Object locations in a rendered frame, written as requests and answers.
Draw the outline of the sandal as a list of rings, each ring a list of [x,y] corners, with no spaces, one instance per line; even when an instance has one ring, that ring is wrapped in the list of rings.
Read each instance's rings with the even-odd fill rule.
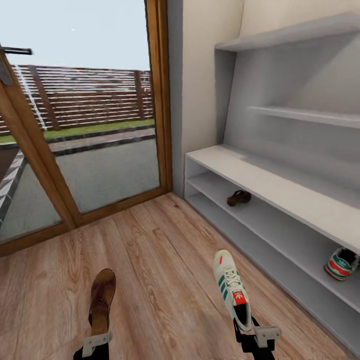
[[[103,269],[92,283],[88,321],[91,336],[108,333],[111,304],[116,291],[116,276],[112,269]]]
[[[230,196],[227,199],[227,205],[229,207],[233,207],[235,206],[237,203],[248,203],[252,198],[252,194],[250,192],[247,191],[236,191],[233,196]]]

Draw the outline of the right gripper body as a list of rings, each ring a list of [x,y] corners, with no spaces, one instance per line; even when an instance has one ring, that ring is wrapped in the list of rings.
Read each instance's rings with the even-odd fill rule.
[[[252,353],[254,360],[276,360],[272,351],[275,350],[275,340],[268,339],[267,347],[259,348],[255,334],[241,336],[241,347],[244,353]]]

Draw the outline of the gym shoe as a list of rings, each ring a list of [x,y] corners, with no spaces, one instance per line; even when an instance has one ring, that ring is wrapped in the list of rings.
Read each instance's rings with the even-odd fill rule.
[[[213,261],[213,272],[220,288],[226,311],[240,330],[252,329],[252,312],[249,296],[236,268],[232,255],[226,249],[220,249]]]
[[[345,281],[352,273],[360,270],[360,255],[341,246],[323,268],[336,280]]]

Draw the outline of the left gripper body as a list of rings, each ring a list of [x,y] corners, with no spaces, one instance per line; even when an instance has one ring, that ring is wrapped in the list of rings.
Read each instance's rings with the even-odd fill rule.
[[[73,360],[109,360],[109,344],[96,346],[91,356],[82,358],[82,349],[77,350],[73,356]]]

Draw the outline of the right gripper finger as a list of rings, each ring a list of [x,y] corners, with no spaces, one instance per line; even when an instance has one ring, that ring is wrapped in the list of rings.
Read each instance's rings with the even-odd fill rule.
[[[240,328],[238,327],[238,324],[236,322],[236,319],[234,318],[233,319],[233,323],[234,323],[234,326],[235,326],[235,336],[236,336],[236,341],[238,343],[241,343],[242,342],[242,333],[240,332]]]
[[[256,320],[253,316],[252,316],[251,318],[252,318],[252,320],[253,320],[254,327],[260,326],[260,324],[257,322],[257,320]]]

